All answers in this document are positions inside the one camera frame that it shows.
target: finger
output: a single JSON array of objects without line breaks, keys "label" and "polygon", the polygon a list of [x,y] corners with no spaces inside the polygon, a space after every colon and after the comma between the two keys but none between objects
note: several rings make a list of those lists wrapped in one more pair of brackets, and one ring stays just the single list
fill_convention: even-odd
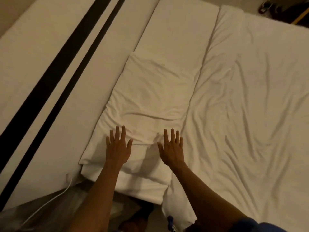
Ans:
[{"label": "finger", "polygon": [[160,155],[163,153],[163,146],[162,146],[162,143],[160,142],[157,142],[157,145],[158,145],[158,148],[159,148],[159,153]]},{"label": "finger", "polygon": [[164,145],[168,143],[168,130],[164,129]]},{"label": "finger", "polygon": [[176,141],[177,144],[179,144],[179,131],[176,131]]},{"label": "finger", "polygon": [[113,130],[111,130],[109,132],[109,136],[111,137],[111,143],[113,143],[115,141],[115,139],[114,139],[114,131]]},{"label": "finger", "polygon": [[126,140],[126,128],[125,128],[124,125],[122,126],[121,140],[122,140],[122,141],[125,141],[125,140]]},{"label": "finger", "polygon": [[171,129],[171,142],[175,142],[175,131]]},{"label": "finger", "polygon": [[133,143],[133,139],[130,139],[130,140],[128,141],[128,144],[127,144],[127,149],[128,149],[129,151],[131,151],[132,143]]},{"label": "finger", "polygon": [[111,142],[109,141],[109,136],[106,137],[106,147],[109,147],[109,145],[111,144]]},{"label": "finger", "polygon": [[115,140],[119,140],[119,126],[116,126],[116,135],[115,135]]},{"label": "finger", "polygon": [[182,146],[183,146],[183,138],[182,138],[182,137],[180,137],[180,143],[179,143],[179,146],[180,146],[180,148],[182,149]]}]

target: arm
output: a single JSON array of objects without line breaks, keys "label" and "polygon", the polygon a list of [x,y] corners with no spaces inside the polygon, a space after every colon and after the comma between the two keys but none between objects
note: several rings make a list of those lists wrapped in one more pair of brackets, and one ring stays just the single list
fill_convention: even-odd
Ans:
[{"label": "arm", "polygon": [[119,127],[116,136],[110,131],[110,138],[106,138],[106,162],[90,189],[87,198],[74,216],[68,232],[106,232],[108,228],[114,189],[122,165],[127,162],[131,154],[131,139],[126,146],[126,128],[122,127],[119,140]]},{"label": "arm", "polygon": [[164,147],[158,143],[160,157],[168,165],[182,185],[198,221],[209,231],[228,231],[234,223],[246,216],[232,204],[212,191],[185,164],[183,139],[179,131],[171,130],[171,141],[164,130]]}]

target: black stripe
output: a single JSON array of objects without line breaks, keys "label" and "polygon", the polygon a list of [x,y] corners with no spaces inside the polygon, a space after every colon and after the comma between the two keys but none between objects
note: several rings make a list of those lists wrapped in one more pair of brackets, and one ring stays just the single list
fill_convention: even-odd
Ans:
[{"label": "black stripe", "polygon": [[0,173],[52,91],[101,17],[110,0],[95,0],[0,136]]},{"label": "black stripe", "polygon": [[119,0],[116,6],[114,7],[112,13],[110,14],[109,18],[107,19],[106,23],[102,27],[101,31],[95,38],[94,42],[92,43],[91,47],[89,48],[87,54],[83,58],[82,62],[76,69],[74,75],[72,76],[71,80],[69,81],[68,85],[62,92],[59,100],[56,102],[55,106],[53,107],[52,111],[48,115],[46,121],[44,122],[43,126],[39,130],[38,134],[34,138],[33,142],[31,143],[29,149],[25,153],[24,157],[22,158],[21,162],[19,163],[18,167],[14,171],[12,177],[10,178],[9,182],[5,186],[4,190],[0,195],[0,211],[3,210],[4,206],[6,205],[7,201],[9,200],[12,192],[14,191],[16,185],[18,184],[19,180],[21,179],[23,173],[25,172],[26,168],[28,167],[30,161],[32,160],[34,154],[36,153],[37,149],[41,145],[44,137],[46,136],[48,130],[52,126],[52,123],[55,121],[57,115],[59,114],[61,108],[63,107],[64,103],[66,102],[67,98],[69,97],[71,91],[73,90],[75,84],[77,83],[78,79],[80,78],[81,74],[83,73],[84,69],[86,68],[88,62],[90,61],[92,55],[94,54],[95,50],[97,49],[98,45],[100,44],[102,38],[104,37],[106,31],[112,24],[115,16],[117,15],[119,9],[121,8],[122,4],[125,0]]}]

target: person's right hand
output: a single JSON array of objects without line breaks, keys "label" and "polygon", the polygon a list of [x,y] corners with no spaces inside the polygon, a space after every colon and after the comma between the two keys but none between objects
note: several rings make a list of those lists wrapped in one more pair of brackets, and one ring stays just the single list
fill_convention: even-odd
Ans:
[{"label": "person's right hand", "polygon": [[164,129],[164,148],[163,145],[158,142],[158,148],[160,152],[161,160],[164,164],[169,166],[170,168],[176,167],[178,164],[184,162],[183,158],[183,138],[179,138],[179,131],[176,132],[175,139],[175,131],[171,130],[171,141],[168,141],[168,131]]}]

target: forearm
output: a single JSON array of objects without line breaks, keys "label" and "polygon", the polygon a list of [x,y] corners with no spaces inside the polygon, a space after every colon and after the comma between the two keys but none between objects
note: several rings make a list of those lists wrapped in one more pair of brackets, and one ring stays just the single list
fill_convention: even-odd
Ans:
[{"label": "forearm", "polygon": [[182,185],[198,220],[209,231],[228,231],[246,216],[224,200],[183,162],[171,168]]},{"label": "forearm", "polygon": [[73,218],[69,232],[107,231],[119,169],[106,162],[87,198]]}]

